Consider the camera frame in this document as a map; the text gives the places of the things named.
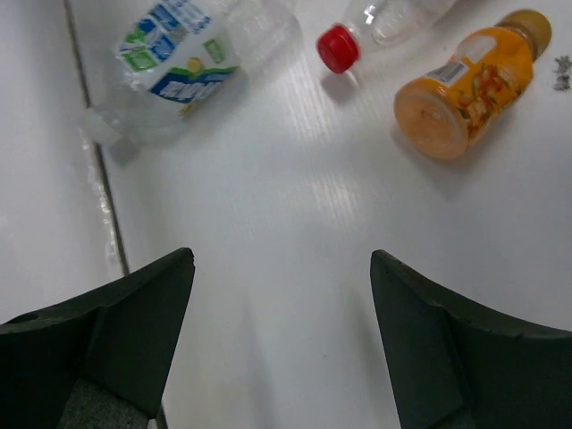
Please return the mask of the orange juice bottle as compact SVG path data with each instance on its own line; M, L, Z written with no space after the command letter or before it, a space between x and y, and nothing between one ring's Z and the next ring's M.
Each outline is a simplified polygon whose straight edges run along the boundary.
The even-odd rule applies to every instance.
M443 66L398 91L401 133L432 158L462 156L526 91L551 34L543 14L523 9L469 35Z

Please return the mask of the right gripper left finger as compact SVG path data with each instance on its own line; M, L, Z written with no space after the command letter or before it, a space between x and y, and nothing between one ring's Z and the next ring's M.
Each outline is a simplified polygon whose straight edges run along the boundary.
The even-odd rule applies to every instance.
M1 325L3 428L145 428L189 304L179 248L117 281Z

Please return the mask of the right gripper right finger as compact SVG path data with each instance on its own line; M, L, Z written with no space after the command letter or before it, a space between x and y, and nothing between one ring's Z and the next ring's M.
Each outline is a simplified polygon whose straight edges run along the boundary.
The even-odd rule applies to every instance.
M505 315L371 256L375 313L403 428L569 428L571 333Z

